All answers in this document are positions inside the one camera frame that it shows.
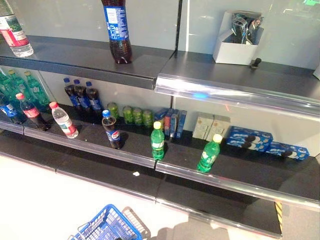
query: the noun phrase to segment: yellow bottle cap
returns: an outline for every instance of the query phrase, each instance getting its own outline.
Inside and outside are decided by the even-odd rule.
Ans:
[[[155,121],[155,122],[153,123],[153,127],[154,127],[154,129],[160,129],[160,128],[161,128],[161,122]]]
[[[217,144],[221,143],[222,141],[222,136],[220,134],[215,134],[213,135],[213,141]]]

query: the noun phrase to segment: water bottle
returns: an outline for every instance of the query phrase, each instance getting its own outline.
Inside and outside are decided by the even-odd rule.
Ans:
[[[129,64],[132,61],[132,49],[127,25],[126,0],[101,1],[112,56],[117,64]]]
[[[200,172],[209,172],[212,165],[220,152],[219,144],[222,141],[222,136],[220,134],[213,135],[213,141],[207,143],[201,155],[201,160],[197,165],[197,170]]]
[[[121,148],[120,133],[116,130],[117,119],[111,115],[109,110],[102,111],[102,126],[108,136],[111,147],[114,149]]]
[[[77,128],[73,125],[69,115],[58,106],[58,103],[53,101],[49,104],[52,109],[52,116],[56,123],[60,126],[64,134],[68,139],[74,139],[78,136],[79,132]]]
[[[63,81],[64,81],[64,91],[65,91],[65,93],[69,96],[73,107],[77,111],[80,112],[82,110],[82,107],[81,107],[81,104],[80,104],[80,102],[78,100],[78,96],[75,93],[75,85],[70,84],[70,79],[67,78],[67,77],[64,78]]]
[[[34,53],[7,0],[0,0],[0,33],[17,57],[27,57]]]
[[[151,133],[152,156],[155,160],[162,160],[165,155],[165,134],[162,131],[161,122],[155,121],[153,128],[154,130]]]

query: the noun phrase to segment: red label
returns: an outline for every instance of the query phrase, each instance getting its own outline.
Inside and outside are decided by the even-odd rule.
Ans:
[[[40,114],[39,110],[36,107],[30,110],[24,110],[23,112],[28,118],[35,118]]]

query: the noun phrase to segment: mineral water bottle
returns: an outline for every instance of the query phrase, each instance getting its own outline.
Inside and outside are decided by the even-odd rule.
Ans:
[[[151,133],[152,156],[155,160],[162,160],[165,155],[165,134],[161,129],[161,122],[155,121],[153,127],[154,130]]]
[[[132,61],[132,49],[126,16],[126,0],[101,0],[112,56],[117,64]]]
[[[212,165],[214,164],[219,152],[219,144],[222,141],[222,136],[220,134],[215,134],[213,136],[213,141],[207,143],[201,155],[201,160],[197,165],[197,170],[201,172],[209,172]]]
[[[59,124],[60,128],[66,135],[68,139],[74,139],[78,136],[79,132],[77,128],[73,125],[69,115],[58,106],[58,103],[53,101],[49,104],[52,109],[52,116],[57,124]]]
[[[7,0],[0,0],[0,33],[17,57],[27,57],[34,53]]]

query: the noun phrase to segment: white box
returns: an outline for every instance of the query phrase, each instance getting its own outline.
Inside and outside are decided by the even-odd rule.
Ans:
[[[231,30],[233,12],[234,10],[228,10],[224,13],[212,56],[216,63],[250,65],[258,45],[224,42],[233,34]],[[259,27],[259,31],[256,34],[258,43],[262,32],[263,28]]]

